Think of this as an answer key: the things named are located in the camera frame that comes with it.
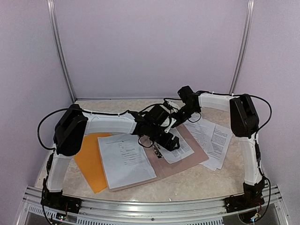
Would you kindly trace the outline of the white sheet dense English text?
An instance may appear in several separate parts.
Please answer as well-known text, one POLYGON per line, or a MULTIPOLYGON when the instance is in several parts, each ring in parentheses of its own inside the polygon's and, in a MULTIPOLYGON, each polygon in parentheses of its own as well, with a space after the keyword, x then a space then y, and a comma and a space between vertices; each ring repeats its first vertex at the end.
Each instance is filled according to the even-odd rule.
POLYGON ((187 144, 187 142, 183 139, 181 134, 178 132, 176 128, 171 129, 170 133, 179 138, 180 147, 177 150, 168 151, 162 146, 160 147, 160 152, 163 155, 163 158, 169 163, 174 164, 187 158, 188 156, 194 154, 192 148, 187 144))

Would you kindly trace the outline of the pink-brown file folder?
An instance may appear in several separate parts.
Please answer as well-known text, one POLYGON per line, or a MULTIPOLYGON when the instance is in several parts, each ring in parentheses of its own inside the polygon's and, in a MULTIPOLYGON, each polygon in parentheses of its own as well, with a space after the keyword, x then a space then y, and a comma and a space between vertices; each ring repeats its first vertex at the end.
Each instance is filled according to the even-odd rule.
POLYGON ((180 125, 179 127, 170 130, 170 132, 179 138, 179 149, 168 151, 160 145, 154 144, 151 149, 144 150, 147 159, 154 170, 155 178, 146 179, 136 172, 133 172, 129 177, 121 176, 121 178, 124 178, 125 181, 129 182, 128 184, 122 184, 119 187, 110 186, 110 191, 122 190, 161 180, 185 171, 209 159, 186 126, 180 125))

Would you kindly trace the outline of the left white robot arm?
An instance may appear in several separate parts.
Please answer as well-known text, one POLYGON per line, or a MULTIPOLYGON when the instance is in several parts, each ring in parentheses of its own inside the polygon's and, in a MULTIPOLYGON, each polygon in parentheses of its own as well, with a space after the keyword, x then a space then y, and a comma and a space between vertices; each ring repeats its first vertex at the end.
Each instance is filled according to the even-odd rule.
POLYGON ((150 111, 137 112, 90 112, 78 104, 57 111, 64 112, 54 128, 54 153, 47 168, 48 175, 43 183, 45 196, 53 207, 62 208, 66 199, 62 185, 70 160, 81 147, 83 138, 94 133, 122 133, 146 136, 152 142, 172 151, 179 148, 179 139, 169 131, 179 125, 175 113, 168 112, 160 104, 154 104, 150 111))

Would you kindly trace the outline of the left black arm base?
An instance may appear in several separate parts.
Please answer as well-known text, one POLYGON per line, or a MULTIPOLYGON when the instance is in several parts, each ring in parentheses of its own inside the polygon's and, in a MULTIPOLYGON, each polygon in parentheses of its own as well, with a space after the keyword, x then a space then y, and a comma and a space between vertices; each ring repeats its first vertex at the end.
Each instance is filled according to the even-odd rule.
POLYGON ((63 195, 63 192, 50 192, 47 187, 42 189, 41 205, 51 209, 78 214, 82 199, 63 195))

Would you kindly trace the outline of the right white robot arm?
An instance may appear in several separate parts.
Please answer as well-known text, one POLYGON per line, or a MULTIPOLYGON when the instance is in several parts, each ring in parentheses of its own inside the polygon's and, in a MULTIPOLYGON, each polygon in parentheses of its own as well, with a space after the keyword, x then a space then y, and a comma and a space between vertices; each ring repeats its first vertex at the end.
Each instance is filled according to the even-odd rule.
POLYGON ((244 194, 240 204, 250 208, 258 198, 262 198, 265 178, 261 171, 261 153, 258 145, 259 117, 249 94, 221 94, 209 91, 193 92, 189 86, 178 91, 184 106, 174 113, 176 125, 199 113, 202 108, 213 108, 230 113, 232 133, 241 141, 245 178, 244 194))

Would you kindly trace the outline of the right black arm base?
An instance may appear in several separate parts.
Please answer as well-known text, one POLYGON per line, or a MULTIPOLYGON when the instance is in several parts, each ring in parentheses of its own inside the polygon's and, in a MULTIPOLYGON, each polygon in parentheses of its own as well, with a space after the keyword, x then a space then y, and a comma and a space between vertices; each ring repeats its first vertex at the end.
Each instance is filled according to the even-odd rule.
POLYGON ((265 203, 262 191, 265 181, 261 180, 254 185, 243 183, 244 193, 241 195, 231 195, 224 199, 227 213, 250 209, 265 203))

